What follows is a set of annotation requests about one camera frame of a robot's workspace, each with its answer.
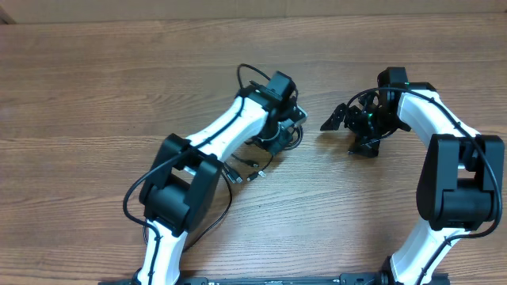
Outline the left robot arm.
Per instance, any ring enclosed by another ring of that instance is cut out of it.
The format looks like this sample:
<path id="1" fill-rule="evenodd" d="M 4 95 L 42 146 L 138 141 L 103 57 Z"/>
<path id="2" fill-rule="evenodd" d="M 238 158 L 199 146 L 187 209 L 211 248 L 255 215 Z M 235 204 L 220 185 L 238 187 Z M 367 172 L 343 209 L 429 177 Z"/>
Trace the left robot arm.
<path id="1" fill-rule="evenodd" d="M 185 239 L 208 212 L 224 162 L 246 141 L 277 155 L 292 140 L 291 128 L 305 118 L 292 98 L 293 80 L 279 71 L 267 85 L 251 82 L 234 102 L 202 131 L 182 138 L 169 135 L 148 173 L 139 202 L 149 240 L 134 284 L 175 284 Z"/>

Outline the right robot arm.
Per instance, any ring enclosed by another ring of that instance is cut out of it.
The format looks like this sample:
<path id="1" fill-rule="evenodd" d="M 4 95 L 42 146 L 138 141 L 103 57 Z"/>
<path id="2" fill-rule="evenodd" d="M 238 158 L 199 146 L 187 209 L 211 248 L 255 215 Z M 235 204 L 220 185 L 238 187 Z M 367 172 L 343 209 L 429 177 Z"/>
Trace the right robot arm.
<path id="1" fill-rule="evenodd" d="M 338 105 L 321 131 L 346 127 L 355 135 L 349 153 L 366 158 L 397 130 L 413 131 L 427 152 L 417 183 L 420 218 L 378 272 L 342 273 L 341 284 L 448 284 L 435 272 L 452 247 L 483 238 L 498 227 L 502 212 L 505 144 L 483 135 L 447 108 L 428 82 L 410 82 L 405 68 L 379 73 L 377 86 Z"/>

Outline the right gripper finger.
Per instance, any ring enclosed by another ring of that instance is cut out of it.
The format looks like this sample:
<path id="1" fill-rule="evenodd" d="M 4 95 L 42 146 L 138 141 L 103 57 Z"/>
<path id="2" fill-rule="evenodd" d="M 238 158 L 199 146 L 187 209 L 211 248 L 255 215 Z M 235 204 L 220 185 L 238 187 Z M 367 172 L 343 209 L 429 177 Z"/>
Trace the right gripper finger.
<path id="1" fill-rule="evenodd" d="M 349 154 L 357 154 L 366 158 L 375 158 L 379 155 L 379 140 L 373 142 L 363 141 L 357 138 L 349 147 Z"/>
<path id="2" fill-rule="evenodd" d="M 326 122 L 322 124 L 320 131 L 337 131 L 340 124 L 344 121 L 347 109 L 348 107 L 345 103 L 339 104 Z"/>

